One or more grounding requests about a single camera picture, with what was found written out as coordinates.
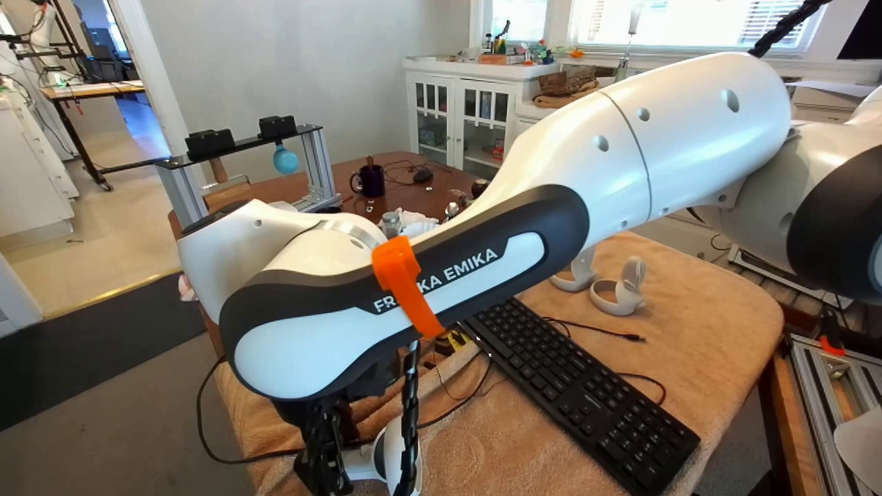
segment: floor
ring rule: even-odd
[[[132,154],[130,138],[118,131],[94,131],[92,146],[99,149],[99,158]],[[167,224],[169,200],[152,169],[113,173],[113,194],[94,187],[79,162],[72,178],[84,191],[76,241],[67,227],[56,227],[0,244],[48,318],[179,271]],[[696,256],[725,263],[728,244],[689,219],[656,222],[639,231]],[[194,397],[209,361],[209,341],[194,340],[0,432],[4,494],[41,496],[58,494],[58,489],[98,496],[251,494],[245,472],[212,463],[196,439]],[[212,388],[208,420],[212,443],[238,456]],[[699,494],[750,494],[768,472],[769,453],[754,395]]]

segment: black keyboard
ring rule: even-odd
[[[628,494],[663,494],[699,435],[520,300],[459,328]]]

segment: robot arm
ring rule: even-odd
[[[415,241],[420,289],[441,324],[510,299],[605,237],[746,179],[790,127],[781,77],[750,56],[707,56],[605,88],[525,132],[463,215]],[[365,219],[254,201],[179,248],[240,380],[310,401],[358,384],[368,351],[412,335],[375,285],[372,244],[383,234]]]

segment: franka emika robot arm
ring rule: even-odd
[[[875,95],[849,124],[792,127],[779,71],[740,54],[637,74],[526,131],[470,211],[415,241],[416,288],[455,324],[610,234],[703,208],[768,263],[878,299],[879,116]],[[358,397],[375,376],[368,355],[416,336],[372,274],[383,244],[358,215],[251,201],[194,229],[179,253],[238,379],[276,406],[302,406]]]

